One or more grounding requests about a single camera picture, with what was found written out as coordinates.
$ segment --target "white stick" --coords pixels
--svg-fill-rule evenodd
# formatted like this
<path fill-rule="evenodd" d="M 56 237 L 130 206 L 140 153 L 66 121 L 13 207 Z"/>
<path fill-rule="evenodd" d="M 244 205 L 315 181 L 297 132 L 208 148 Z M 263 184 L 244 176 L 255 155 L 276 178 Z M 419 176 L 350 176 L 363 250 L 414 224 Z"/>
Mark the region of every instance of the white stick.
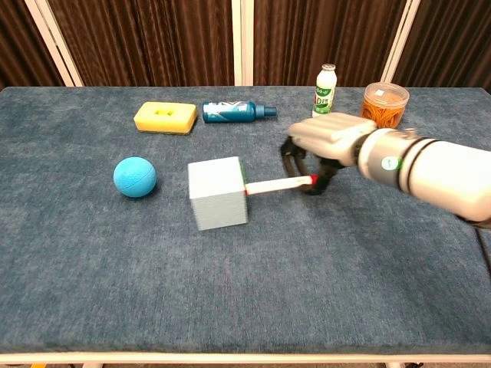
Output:
<path fill-rule="evenodd" d="M 285 178 L 277 180 L 268 180 L 265 182 L 251 182 L 245 184 L 245 192 L 247 195 L 274 192 L 275 190 L 291 189 L 303 186 L 304 184 L 312 184 L 311 176 L 296 176 L 295 178 Z"/>

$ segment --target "blue spray bottle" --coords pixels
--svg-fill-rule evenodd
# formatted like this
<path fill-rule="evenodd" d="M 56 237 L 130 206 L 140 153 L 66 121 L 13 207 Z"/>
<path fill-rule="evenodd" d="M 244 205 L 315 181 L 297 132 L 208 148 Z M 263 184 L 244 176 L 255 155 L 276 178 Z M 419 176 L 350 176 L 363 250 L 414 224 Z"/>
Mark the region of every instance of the blue spray bottle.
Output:
<path fill-rule="evenodd" d="M 205 102 L 203 119 L 205 123 L 251 123 L 263 117 L 275 117 L 276 107 L 256 105 L 253 102 Z"/>

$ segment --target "small white bottle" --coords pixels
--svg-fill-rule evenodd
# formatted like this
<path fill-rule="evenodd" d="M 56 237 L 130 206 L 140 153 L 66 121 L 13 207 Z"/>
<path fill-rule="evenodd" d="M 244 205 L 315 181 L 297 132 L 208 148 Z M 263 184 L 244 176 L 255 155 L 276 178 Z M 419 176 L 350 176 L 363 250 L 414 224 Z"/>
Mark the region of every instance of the small white bottle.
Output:
<path fill-rule="evenodd" d="M 334 64 L 323 64 L 322 70 L 317 76 L 314 106 L 312 107 L 312 117 L 325 115 L 331 112 L 332 101 L 334 99 L 334 89 L 338 78 L 334 69 Z"/>

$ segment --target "blue ball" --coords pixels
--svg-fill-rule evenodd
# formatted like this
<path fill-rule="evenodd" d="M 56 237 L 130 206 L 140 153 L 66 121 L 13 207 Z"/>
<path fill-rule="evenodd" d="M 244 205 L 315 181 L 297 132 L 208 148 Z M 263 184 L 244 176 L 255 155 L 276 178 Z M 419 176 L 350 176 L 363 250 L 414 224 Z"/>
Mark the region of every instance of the blue ball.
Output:
<path fill-rule="evenodd" d="M 117 164 L 114 185 L 125 196 L 138 198 L 150 193 L 157 183 L 155 168 L 141 157 L 128 157 Z"/>

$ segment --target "black cable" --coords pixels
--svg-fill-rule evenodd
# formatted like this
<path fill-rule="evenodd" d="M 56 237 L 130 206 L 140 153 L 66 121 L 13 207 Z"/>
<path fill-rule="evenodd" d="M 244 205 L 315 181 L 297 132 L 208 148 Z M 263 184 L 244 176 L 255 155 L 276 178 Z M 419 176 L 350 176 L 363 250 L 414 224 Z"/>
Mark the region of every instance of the black cable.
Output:
<path fill-rule="evenodd" d="M 489 276 L 491 277 L 491 255 L 489 254 L 488 247 L 486 246 L 486 243 L 484 242 L 483 234 L 481 234 L 481 229 L 480 228 L 474 228 L 474 230 L 476 230 L 477 242 L 481 246 L 481 252 L 483 253 L 484 261 L 486 262 L 486 265 L 488 266 Z"/>

